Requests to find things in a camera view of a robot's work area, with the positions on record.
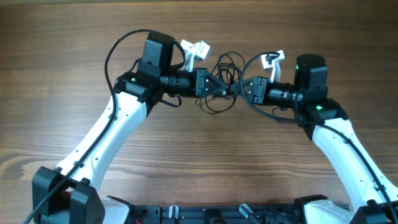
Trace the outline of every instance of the wooden surface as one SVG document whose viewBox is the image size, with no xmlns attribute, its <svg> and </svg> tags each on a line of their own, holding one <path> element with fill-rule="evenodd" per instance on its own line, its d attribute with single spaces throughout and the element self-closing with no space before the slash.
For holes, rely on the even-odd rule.
<svg viewBox="0 0 398 224">
<path fill-rule="evenodd" d="M 394 1 L 343 0 L 0 7 L 0 223 L 25 219 L 33 174 L 55 167 L 99 118 L 109 100 L 106 54 L 140 28 L 207 41 L 211 51 L 201 67 L 229 50 L 249 59 L 284 49 L 285 82 L 293 81 L 296 56 L 325 56 L 329 96 L 398 184 L 397 10 Z M 117 48 L 112 80 L 142 55 L 145 37 Z M 248 70 L 254 75 L 267 74 L 255 63 Z M 292 202 L 311 194 L 349 202 L 328 159 L 300 128 L 264 118 L 242 99 L 213 116 L 190 99 L 178 109 L 157 105 L 114 159 L 100 191 L 157 205 Z"/>
</svg>

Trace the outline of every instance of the black and white robotic arm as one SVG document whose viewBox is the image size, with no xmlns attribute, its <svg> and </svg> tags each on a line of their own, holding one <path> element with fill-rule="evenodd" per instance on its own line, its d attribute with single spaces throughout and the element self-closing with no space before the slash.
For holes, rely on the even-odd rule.
<svg viewBox="0 0 398 224">
<path fill-rule="evenodd" d="M 185 54 L 185 60 L 179 66 L 170 65 L 174 45 L 173 37 L 150 32 L 143 56 L 137 61 L 137 72 L 130 70 L 115 82 L 116 103 L 110 99 L 82 142 L 54 170 L 41 167 L 37 171 L 32 180 L 33 206 L 40 205 L 33 214 L 35 223 L 312 224 L 387 223 L 387 219 L 394 221 L 394 216 L 396 219 L 398 189 L 362 147 L 341 106 L 327 98 L 327 66 L 321 56 L 299 56 L 294 84 L 289 84 L 279 82 L 279 62 L 284 59 L 283 51 L 275 55 L 262 54 L 259 56 L 264 69 L 270 71 L 270 78 L 243 80 L 241 75 L 239 82 L 227 85 L 207 69 L 193 67 L 194 60 L 203 60 L 209 51 L 205 42 L 191 44 L 183 40 L 181 44 L 177 43 Z M 274 213 L 270 212 L 271 207 L 248 207 L 246 204 L 221 208 L 179 208 L 176 205 L 161 208 L 133 205 L 115 197 L 100 200 L 97 191 L 110 163 L 152 108 L 158 102 L 164 102 L 164 93 L 178 98 L 240 95 L 252 107 L 275 105 L 292 108 L 298 125 L 325 153 L 336 170 L 350 197 L 352 211 L 334 205 L 322 195 L 298 198 L 295 204 L 284 205 L 283 212 L 278 209 Z M 114 119 L 106 129 L 113 111 Z M 106 132 L 102 138 L 88 151 L 104 129 Z M 40 204 L 75 166 L 78 168 L 57 189 L 57 193 Z"/>
</svg>

